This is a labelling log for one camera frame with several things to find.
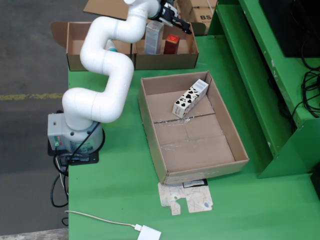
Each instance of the robotic arm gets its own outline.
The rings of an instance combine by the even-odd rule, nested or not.
[[[62,125],[62,133],[59,131],[58,134],[63,136],[61,140],[63,144],[57,143],[57,130],[52,131],[54,127],[51,125],[53,121],[57,124],[57,116],[49,115],[48,138],[52,149],[66,149],[72,153],[86,138],[87,132],[93,129],[93,125],[96,124],[94,122],[110,123],[122,114],[134,74],[134,65],[126,55],[106,50],[108,40],[138,42],[145,34],[148,18],[171,27],[178,26],[184,32],[191,34],[190,25],[178,18],[177,10],[166,0],[124,1],[130,6],[127,20],[106,16],[95,19],[80,52],[81,63],[88,71],[109,76],[105,90],[96,92],[76,87],[65,92],[62,98],[64,113],[60,113],[58,120]],[[99,142],[102,142],[102,135],[100,126],[87,140],[90,143],[92,139],[91,142],[95,142],[93,146],[84,145],[79,152],[94,152],[100,146]]]

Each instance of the white adapter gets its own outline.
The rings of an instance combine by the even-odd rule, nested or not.
[[[161,232],[151,227],[148,227],[146,225],[143,225],[140,230],[137,229],[137,225],[136,225],[134,229],[137,231],[140,231],[140,234],[137,240],[159,240],[160,239]]]

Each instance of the green shelf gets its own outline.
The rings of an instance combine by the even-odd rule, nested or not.
[[[308,69],[300,58],[284,56],[259,0],[239,0],[239,2],[282,96],[292,113],[296,105],[302,101],[301,83]],[[319,66],[320,58],[307,58],[307,62],[312,66]],[[310,96],[315,94],[317,94],[316,90],[314,93],[311,92]],[[318,106],[320,99],[315,98],[309,103]],[[294,115],[294,121],[298,127],[301,127],[306,120],[313,118],[302,105],[297,108]]]
[[[291,126],[280,115],[278,98],[268,84],[268,74],[240,5],[218,5],[216,10],[244,86],[276,157],[291,137]]]

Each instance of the green metal frame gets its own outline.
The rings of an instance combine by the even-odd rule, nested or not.
[[[219,1],[209,33],[216,37],[225,35],[272,154],[268,159],[255,159],[258,175],[265,178],[307,173],[320,160],[317,147],[320,119],[313,118],[302,106],[298,107],[295,115],[298,130],[292,134],[289,121],[280,115],[277,96],[268,84],[267,70],[250,27],[291,112],[302,99],[300,85],[307,69],[300,59],[283,56],[259,9],[259,0],[240,0],[241,5],[233,3]]]

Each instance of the small white box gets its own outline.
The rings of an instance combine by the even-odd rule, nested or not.
[[[183,118],[207,93],[208,84],[201,79],[195,82],[177,101],[172,113]]]
[[[162,22],[151,21],[145,29],[144,54],[160,54],[161,42],[165,25]]]

